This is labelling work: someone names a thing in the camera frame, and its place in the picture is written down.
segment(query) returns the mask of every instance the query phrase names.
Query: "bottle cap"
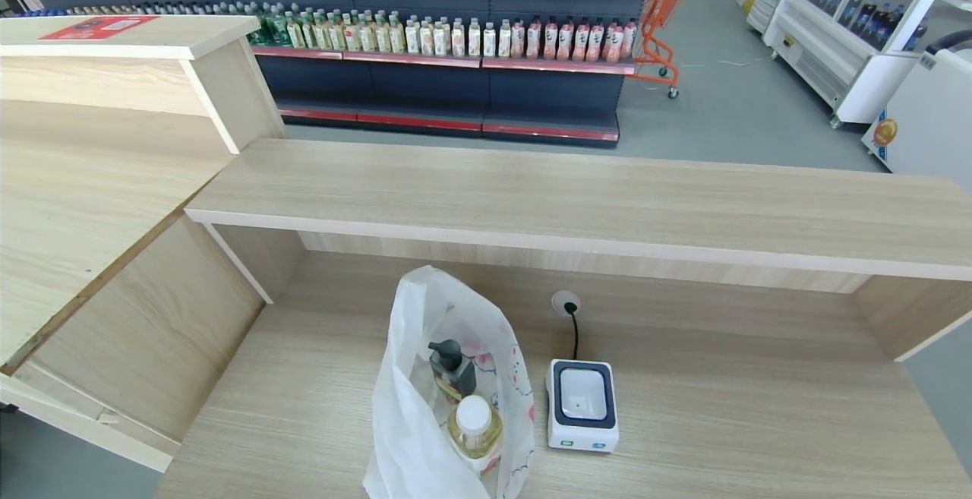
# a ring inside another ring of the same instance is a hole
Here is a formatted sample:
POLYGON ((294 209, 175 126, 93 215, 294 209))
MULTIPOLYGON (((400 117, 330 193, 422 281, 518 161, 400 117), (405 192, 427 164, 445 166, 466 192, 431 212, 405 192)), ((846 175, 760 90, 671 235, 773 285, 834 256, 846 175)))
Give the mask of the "bottle cap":
POLYGON ((445 370, 458 370, 462 364, 462 350, 459 347, 459 341, 445 340, 441 341, 441 343, 431 341, 428 344, 428 348, 438 353, 438 360, 440 360, 442 368, 445 368, 445 370))
POLYGON ((459 401, 456 408, 456 425, 466 436, 478 437, 493 422, 493 410, 482 396, 469 395, 459 401))

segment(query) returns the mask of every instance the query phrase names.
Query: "white bottle cap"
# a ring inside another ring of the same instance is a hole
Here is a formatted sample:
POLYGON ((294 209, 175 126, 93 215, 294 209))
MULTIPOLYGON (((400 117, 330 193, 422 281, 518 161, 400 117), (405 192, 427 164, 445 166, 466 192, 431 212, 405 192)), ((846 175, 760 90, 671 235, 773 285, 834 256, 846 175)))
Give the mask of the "white bottle cap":
POLYGON ((456 424, 466 436, 478 437, 493 422, 493 410, 482 396, 469 395, 456 408, 456 424))

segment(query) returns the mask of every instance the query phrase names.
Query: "white plastic bag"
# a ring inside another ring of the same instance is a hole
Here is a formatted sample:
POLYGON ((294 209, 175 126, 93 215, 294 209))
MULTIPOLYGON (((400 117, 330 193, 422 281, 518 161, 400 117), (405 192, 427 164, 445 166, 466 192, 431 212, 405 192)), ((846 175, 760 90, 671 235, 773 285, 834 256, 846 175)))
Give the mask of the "white plastic bag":
POLYGON ((426 266, 399 281, 388 346, 371 395, 371 499, 514 499, 534 453, 534 394, 510 323, 488 299, 426 266), (444 432, 449 409, 428 364, 430 341, 457 340, 476 367, 476 394, 503 417, 499 466, 480 479, 444 432))

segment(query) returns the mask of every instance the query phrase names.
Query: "wood grain countertop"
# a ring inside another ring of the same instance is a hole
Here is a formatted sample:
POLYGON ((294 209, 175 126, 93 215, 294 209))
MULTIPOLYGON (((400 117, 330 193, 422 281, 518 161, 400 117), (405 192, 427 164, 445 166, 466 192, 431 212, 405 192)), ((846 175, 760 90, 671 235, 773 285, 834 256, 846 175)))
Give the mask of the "wood grain countertop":
POLYGON ((204 117, 0 106, 0 364, 11 374, 232 156, 199 136, 213 129, 204 117))
POLYGON ((972 281, 951 180, 568 153, 260 140, 199 222, 972 281))
POLYGON ((260 28, 255 17, 161 15, 107 39, 48 41, 43 36, 94 17, 5 18, 0 56, 77 56, 192 60, 260 28))
MULTIPOLYGON (((309 252, 258 317, 156 499, 365 498, 371 391, 396 284, 424 261, 309 252)), ((520 499, 959 499, 972 485, 846 295, 437 264, 496 303, 534 389, 520 499), (583 299, 579 357, 614 367, 612 454, 546 447, 570 356, 550 292, 583 299)))

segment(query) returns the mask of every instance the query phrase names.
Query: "white fridge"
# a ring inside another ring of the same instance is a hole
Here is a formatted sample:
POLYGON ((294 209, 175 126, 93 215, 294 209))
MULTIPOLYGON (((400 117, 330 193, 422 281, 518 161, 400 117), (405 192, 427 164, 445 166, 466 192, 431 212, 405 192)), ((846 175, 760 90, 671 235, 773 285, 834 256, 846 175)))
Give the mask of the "white fridge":
POLYGON ((946 36, 907 74, 861 139, 889 170, 972 192, 972 30, 946 36))

